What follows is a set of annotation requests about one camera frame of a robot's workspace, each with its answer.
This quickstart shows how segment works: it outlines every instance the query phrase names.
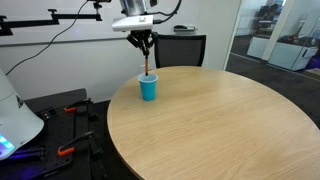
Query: blue light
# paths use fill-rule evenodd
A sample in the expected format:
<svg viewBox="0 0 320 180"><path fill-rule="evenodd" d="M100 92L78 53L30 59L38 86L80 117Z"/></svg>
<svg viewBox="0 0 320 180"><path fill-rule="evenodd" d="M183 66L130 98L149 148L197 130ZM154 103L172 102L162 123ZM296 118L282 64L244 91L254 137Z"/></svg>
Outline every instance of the blue light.
<svg viewBox="0 0 320 180"><path fill-rule="evenodd" d="M9 150L14 149L14 145L11 144L11 142L9 142L8 140L6 140L6 138L4 138L1 134L0 134L0 143Z"/></svg>

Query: office chair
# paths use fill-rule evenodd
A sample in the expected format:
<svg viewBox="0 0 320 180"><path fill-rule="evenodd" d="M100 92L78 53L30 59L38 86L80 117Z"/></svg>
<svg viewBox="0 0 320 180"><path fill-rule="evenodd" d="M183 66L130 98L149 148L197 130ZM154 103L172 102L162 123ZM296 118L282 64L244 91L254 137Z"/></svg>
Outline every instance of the office chair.
<svg viewBox="0 0 320 180"><path fill-rule="evenodd" d="M206 35L158 35L154 54L156 67L201 66L206 49Z"/></svg>

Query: white cabinet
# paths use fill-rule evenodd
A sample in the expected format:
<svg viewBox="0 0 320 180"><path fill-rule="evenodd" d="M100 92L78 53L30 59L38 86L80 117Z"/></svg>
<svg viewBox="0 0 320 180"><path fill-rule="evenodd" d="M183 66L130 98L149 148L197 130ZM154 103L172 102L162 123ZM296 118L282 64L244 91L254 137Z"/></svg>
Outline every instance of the white cabinet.
<svg viewBox="0 0 320 180"><path fill-rule="evenodd" d="M268 42L267 38L252 37L247 55L261 59Z"/></svg>
<svg viewBox="0 0 320 180"><path fill-rule="evenodd" d="M301 47L298 45L277 43L273 49L269 63L290 70L304 69L310 58L318 51L318 47Z"/></svg>

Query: round table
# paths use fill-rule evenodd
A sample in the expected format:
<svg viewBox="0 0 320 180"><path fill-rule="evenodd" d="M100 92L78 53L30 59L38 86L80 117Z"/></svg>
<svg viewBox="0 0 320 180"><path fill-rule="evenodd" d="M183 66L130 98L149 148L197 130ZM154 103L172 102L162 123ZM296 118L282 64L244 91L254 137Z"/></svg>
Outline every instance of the round table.
<svg viewBox="0 0 320 180"><path fill-rule="evenodd" d="M248 78L160 68L154 101L137 77L114 95L108 128L141 179L320 179L320 131L288 99Z"/></svg>

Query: plastic cup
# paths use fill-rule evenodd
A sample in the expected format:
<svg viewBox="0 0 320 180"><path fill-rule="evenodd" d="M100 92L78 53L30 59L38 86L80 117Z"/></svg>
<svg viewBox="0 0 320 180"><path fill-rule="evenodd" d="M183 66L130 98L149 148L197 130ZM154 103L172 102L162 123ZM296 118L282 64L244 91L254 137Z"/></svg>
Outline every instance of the plastic cup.
<svg viewBox="0 0 320 180"><path fill-rule="evenodd" d="M140 82L142 99L145 101L152 101L156 98L156 85L158 76L155 74L140 74L138 76Z"/></svg>

